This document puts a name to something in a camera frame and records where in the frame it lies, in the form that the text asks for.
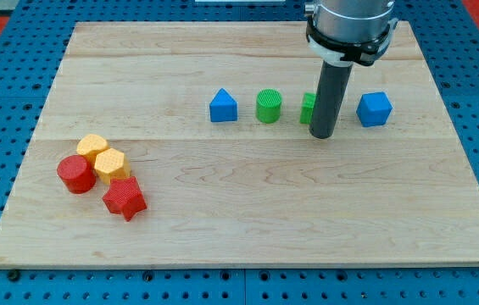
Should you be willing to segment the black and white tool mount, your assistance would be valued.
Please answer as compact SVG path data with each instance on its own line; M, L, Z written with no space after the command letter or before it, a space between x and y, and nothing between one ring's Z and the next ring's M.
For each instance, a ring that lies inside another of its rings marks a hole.
M374 40L362 43L340 42L318 30L312 17L307 18L306 39L309 48L326 63L344 67L349 63L371 66L388 50L398 19L387 22L384 31Z

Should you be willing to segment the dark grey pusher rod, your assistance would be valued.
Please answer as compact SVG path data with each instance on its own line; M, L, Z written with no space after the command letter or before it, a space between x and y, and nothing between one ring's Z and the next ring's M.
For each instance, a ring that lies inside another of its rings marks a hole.
M352 67L352 64L336 66L327 62L323 63L309 124L312 136L319 139L332 136Z

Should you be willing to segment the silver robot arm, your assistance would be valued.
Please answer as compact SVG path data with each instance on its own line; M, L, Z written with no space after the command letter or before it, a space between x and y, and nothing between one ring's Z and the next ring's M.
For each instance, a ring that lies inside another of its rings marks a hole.
M371 66L384 55L398 20L392 0L315 0L305 4L306 40L323 64L310 134L332 136L355 64Z

